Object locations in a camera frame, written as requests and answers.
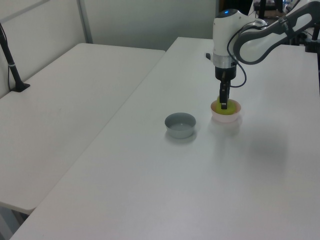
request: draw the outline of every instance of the black robot arm segment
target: black robot arm segment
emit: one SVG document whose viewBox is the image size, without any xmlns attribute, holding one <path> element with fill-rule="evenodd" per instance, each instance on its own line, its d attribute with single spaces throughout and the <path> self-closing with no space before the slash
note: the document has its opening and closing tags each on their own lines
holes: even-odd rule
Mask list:
<svg viewBox="0 0 320 240">
<path fill-rule="evenodd" d="M 260 63 L 275 47 L 318 22 L 320 2 L 308 2 L 262 30 L 244 30 L 234 42 L 234 55 L 244 64 Z"/>
</svg>

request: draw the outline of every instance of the green object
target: green object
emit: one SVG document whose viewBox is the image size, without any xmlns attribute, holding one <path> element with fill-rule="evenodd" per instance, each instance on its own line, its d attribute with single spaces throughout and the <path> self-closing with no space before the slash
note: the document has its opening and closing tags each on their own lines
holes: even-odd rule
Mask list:
<svg viewBox="0 0 320 240">
<path fill-rule="evenodd" d="M 215 112 L 221 115 L 231 115 L 236 112 L 236 104 L 232 100 L 226 103 L 226 109 L 221 108 L 220 97 L 216 100 Z"/>
</svg>

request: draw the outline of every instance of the white bowl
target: white bowl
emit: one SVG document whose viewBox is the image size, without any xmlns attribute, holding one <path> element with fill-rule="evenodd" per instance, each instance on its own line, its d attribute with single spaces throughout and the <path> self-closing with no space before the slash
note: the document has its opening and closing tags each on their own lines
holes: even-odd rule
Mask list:
<svg viewBox="0 0 320 240">
<path fill-rule="evenodd" d="M 221 123 L 232 123 L 235 120 L 237 120 L 239 116 L 239 112 L 241 110 L 241 105 L 235 100 L 229 99 L 229 101 L 232 101 L 235 104 L 235 113 L 231 115 L 222 115 L 222 114 L 216 113 L 215 109 L 217 106 L 217 101 L 214 101 L 213 103 L 211 103 L 211 112 L 214 120 L 217 120 L 218 122 L 221 122 Z"/>
</svg>

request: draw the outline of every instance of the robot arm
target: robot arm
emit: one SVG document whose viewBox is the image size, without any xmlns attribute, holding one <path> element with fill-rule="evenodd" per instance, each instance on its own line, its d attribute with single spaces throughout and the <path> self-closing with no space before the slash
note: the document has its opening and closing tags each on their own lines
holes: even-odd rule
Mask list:
<svg viewBox="0 0 320 240">
<path fill-rule="evenodd" d="M 215 77 L 221 80 L 221 108 L 227 109 L 230 82 L 236 77 L 235 59 L 248 65 L 260 63 L 285 40 L 320 22 L 319 13 L 320 0 L 300 1 L 289 14 L 266 26 L 263 20 L 243 15 L 234 9 L 221 12 L 213 22 L 212 56 Z"/>
</svg>

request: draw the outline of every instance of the gray bowl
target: gray bowl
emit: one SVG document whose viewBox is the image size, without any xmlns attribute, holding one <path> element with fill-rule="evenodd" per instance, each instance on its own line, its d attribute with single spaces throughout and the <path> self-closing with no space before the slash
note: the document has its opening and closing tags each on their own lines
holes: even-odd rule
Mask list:
<svg viewBox="0 0 320 240">
<path fill-rule="evenodd" d="M 177 112 L 169 115 L 164 124 L 171 137 L 185 139 L 194 133 L 196 119 L 188 113 Z"/>
</svg>

